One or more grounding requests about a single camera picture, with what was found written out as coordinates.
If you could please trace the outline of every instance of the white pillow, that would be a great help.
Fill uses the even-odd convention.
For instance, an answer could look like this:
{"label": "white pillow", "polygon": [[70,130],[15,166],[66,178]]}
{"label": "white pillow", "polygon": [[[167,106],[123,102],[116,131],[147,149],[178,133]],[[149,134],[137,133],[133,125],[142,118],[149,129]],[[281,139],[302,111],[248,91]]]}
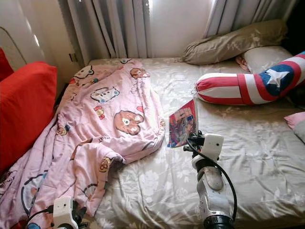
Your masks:
{"label": "white pillow", "polygon": [[259,47],[244,53],[244,59],[253,74],[261,73],[290,57],[292,57],[290,52],[282,46]]}

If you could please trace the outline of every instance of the comic book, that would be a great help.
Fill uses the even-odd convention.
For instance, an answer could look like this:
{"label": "comic book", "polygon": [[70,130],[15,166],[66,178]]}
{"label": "comic book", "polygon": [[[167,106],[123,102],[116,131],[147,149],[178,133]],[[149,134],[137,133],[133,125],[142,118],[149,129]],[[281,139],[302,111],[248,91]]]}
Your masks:
{"label": "comic book", "polygon": [[170,140],[167,147],[185,145],[190,133],[198,132],[197,109],[195,100],[192,99],[186,105],[169,117]]}

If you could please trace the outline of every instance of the red cushion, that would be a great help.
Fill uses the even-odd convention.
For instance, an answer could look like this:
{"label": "red cushion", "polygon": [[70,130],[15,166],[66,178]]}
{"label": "red cushion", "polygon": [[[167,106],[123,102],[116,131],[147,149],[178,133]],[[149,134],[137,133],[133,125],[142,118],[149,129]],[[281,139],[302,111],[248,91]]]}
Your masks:
{"label": "red cushion", "polygon": [[0,48],[0,81],[4,80],[9,75],[13,74],[14,70],[10,67],[8,60],[5,57],[4,51]]}
{"label": "red cushion", "polygon": [[53,117],[57,69],[27,64],[0,82],[0,172],[35,142]]}

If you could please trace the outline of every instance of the black cable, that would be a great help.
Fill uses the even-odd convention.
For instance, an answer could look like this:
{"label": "black cable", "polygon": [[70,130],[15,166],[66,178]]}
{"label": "black cable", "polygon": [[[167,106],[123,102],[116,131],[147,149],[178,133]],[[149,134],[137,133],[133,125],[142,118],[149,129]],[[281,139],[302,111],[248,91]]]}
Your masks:
{"label": "black cable", "polygon": [[28,225],[28,223],[31,221],[32,218],[34,218],[36,215],[40,214],[40,213],[43,213],[43,212],[48,212],[48,213],[53,213],[53,208],[54,208],[54,205],[50,205],[48,206],[48,208],[44,209],[44,210],[41,210],[41,211],[38,211],[38,212],[35,212],[33,215],[31,215],[28,220],[26,221],[26,223],[24,224],[23,228],[25,229]]}
{"label": "black cable", "polygon": [[230,188],[232,190],[233,193],[233,199],[234,199],[234,209],[233,209],[233,221],[235,221],[236,218],[236,213],[237,213],[237,197],[236,197],[236,192],[234,189],[234,186],[229,178],[229,176],[227,175],[227,173],[225,172],[225,170],[223,168],[221,168],[221,166],[219,164],[217,164],[216,162],[214,162],[211,158],[209,158],[208,156],[203,155],[202,153],[200,153],[197,149],[194,148],[194,146],[192,146],[192,144],[190,143],[189,139],[186,139],[187,144],[190,146],[190,148],[196,152],[198,155],[202,156],[204,159],[207,159],[209,162],[211,162],[214,166],[216,166],[217,168],[220,169],[220,171],[222,171],[222,173],[224,174],[225,178],[227,179],[227,181],[229,182]]}

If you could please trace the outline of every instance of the mattress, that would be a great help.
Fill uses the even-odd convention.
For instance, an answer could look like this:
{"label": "mattress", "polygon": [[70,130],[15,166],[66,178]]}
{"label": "mattress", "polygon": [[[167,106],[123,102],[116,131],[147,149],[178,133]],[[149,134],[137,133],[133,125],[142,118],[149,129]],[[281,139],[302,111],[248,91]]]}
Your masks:
{"label": "mattress", "polygon": [[[177,58],[139,59],[160,96],[166,122],[162,147],[142,160],[110,171],[96,222],[111,228],[200,228],[192,153],[168,148],[168,117],[195,95],[205,73],[246,73],[235,62],[189,65]],[[94,60],[91,65],[118,64]],[[305,224],[305,145],[283,117],[301,110],[285,99],[257,106],[209,104],[195,99],[199,129],[224,137],[219,164],[237,194],[235,228],[285,228]],[[233,212],[233,196],[226,195]]]}

